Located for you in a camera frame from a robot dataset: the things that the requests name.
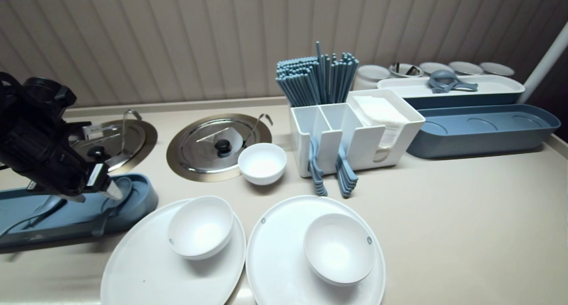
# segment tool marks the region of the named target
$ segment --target white container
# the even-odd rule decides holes
[[[286,153],[272,143],[256,143],[244,149],[238,159],[239,169],[250,183],[268,185],[276,182],[286,167]]]
[[[387,127],[365,121],[365,117],[353,108],[357,104],[352,95],[383,97],[407,119],[406,123],[400,124],[399,135],[387,149],[379,149]],[[396,165],[423,123],[424,117],[391,91],[351,91],[347,103],[292,107],[290,131],[298,172],[304,178],[311,176],[308,171],[311,136],[318,141],[317,162],[324,174],[336,173],[335,160],[340,143],[346,149],[347,161],[354,171]]]
[[[410,70],[412,67],[416,67],[418,69],[418,74],[416,75],[406,75],[406,72]],[[398,72],[396,72],[396,68],[394,64],[389,66],[389,71],[391,72],[391,78],[420,78],[420,76],[424,75],[424,71],[416,65],[407,64],[407,63],[400,63],[398,67]]]
[[[229,243],[233,210],[222,198],[201,196],[180,208],[168,227],[170,248],[188,260],[205,260]]]
[[[503,64],[493,63],[493,62],[483,62],[479,66],[485,71],[487,74],[495,74],[501,76],[513,76],[515,75],[515,70],[511,69],[508,66],[504,66]]]
[[[353,82],[353,91],[360,89],[373,89],[377,86],[377,82],[388,79],[390,72],[387,68],[378,65],[365,65],[357,69],[357,75]]]
[[[304,236],[304,251],[316,275],[331,285],[354,285],[375,264],[371,235],[345,214],[326,214],[314,220]]]
[[[462,61],[454,61],[448,64],[454,71],[456,71],[457,75],[481,75],[483,74],[483,69],[473,63],[469,62],[462,62]]]
[[[446,64],[437,63],[437,62],[424,62],[420,64],[420,68],[424,71],[425,76],[430,76],[430,74],[439,71],[439,70],[446,70],[450,72],[454,72],[454,69],[447,66]]]
[[[432,93],[432,88],[428,83],[430,78],[382,80],[377,83],[377,88],[392,90],[396,93],[396,95],[405,99],[419,99],[425,97],[447,98],[455,96],[483,98],[484,96],[489,95],[509,95],[509,99],[511,99],[511,102],[509,103],[513,103],[515,98],[525,91],[524,86],[519,82],[499,75],[464,75],[459,76],[459,78],[465,83],[477,84],[477,92],[450,91],[448,93]],[[452,105],[454,107],[460,107],[468,105],[475,106],[477,104],[464,103],[462,105],[453,103]]]

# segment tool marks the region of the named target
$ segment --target beige countertop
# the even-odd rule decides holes
[[[132,170],[150,178],[160,198],[158,207],[217,195],[231,204],[248,236],[277,202],[314,193],[311,180],[298,176],[286,106],[169,108],[178,111],[162,107],[163,112],[145,113],[150,107],[139,108],[144,120],[158,130],[158,143]],[[197,119],[221,113],[270,114],[273,142],[288,154],[281,182],[265,188],[242,177],[198,183],[169,169],[166,149],[176,133]],[[69,121],[120,118],[102,115]],[[387,272],[383,305],[568,304],[568,161],[548,145],[536,153],[439,161],[405,154],[395,167],[357,174],[359,183],[348,200],[341,198],[334,176],[326,176],[325,185],[329,197],[367,221],[381,244]],[[27,183],[14,172],[0,172],[0,189]],[[105,264],[122,236],[0,251],[0,303],[100,303]],[[244,275],[232,299],[234,304],[254,304]]]

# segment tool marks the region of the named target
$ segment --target blue tray with white rim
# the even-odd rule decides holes
[[[158,195],[146,176],[123,174],[111,178],[116,181],[124,176],[132,180],[132,191],[126,201],[108,218],[105,233],[129,230],[158,205]],[[85,202],[65,200],[46,216],[33,218],[12,228],[0,238],[0,248],[91,236],[95,220],[102,213],[103,203],[107,198],[98,193],[84,195]],[[30,193],[26,188],[0,191],[0,232],[26,218],[48,196]]]
[[[560,127],[554,115],[527,104],[418,112],[426,121],[407,152],[429,159],[532,151]]]

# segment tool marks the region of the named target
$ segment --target white bowl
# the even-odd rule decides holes
[[[272,143],[257,143],[239,155],[239,169],[250,183],[268,185],[276,182],[286,167],[286,152]]]
[[[451,67],[447,66],[446,64],[442,64],[442,63],[437,63],[437,62],[424,62],[420,64],[420,68],[422,70],[424,70],[424,73],[426,73],[428,76],[430,76],[430,74],[439,71],[439,70],[446,70],[446,71],[450,71],[450,72],[454,72],[454,69],[452,69]]]
[[[448,64],[454,71],[456,71],[457,75],[480,75],[483,74],[483,69],[473,63],[469,62],[462,62],[462,61],[454,61]]]
[[[314,272],[332,285],[353,285],[375,265],[371,235],[344,214],[314,220],[304,236],[304,251]]]
[[[418,69],[418,74],[406,75],[405,73],[408,72],[408,70],[410,70],[410,68],[412,68],[413,66]],[[420,67],[408,63],[400,63],[398,72],[396,72],[394,65],[391,64],[389,66],[389,71],[391,72],[392,78],[420,78],[420,76],[424,75],[424,71]]]
[[[494,62],[483,62],[479,66],[485,71],[487,74],[495,74],[501,76],[513,76],[515,75],[515,70],[511,69],[508,66],[504,66],[503,64],[498,64]]]
[[[172,250],[188,260],[204,260],[231,240],[233,210],[222,198],[201,196],[182,206],[172,218],[168,240]]]

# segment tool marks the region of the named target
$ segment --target stainless steel lid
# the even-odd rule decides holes
[[[245,147],[271,143],[272,135],[262,122],[249,115],[206,117],[185,127],[168,146],[166,158],[179,176],[199,182],[216,182],[240,175],[237,160]]]
[[[122,152],[122,120],[101,124],[103,137],[72,141],[71,147],[87,161],[95,161],[95,152],[104,148],[105,161],[110,162],[108,171],[113,175],[126,173],[148,156],[158,139],[158,133],[150,123],[133,119],[127,122],[124,148],[128,155],[122,159],[116,160]]]

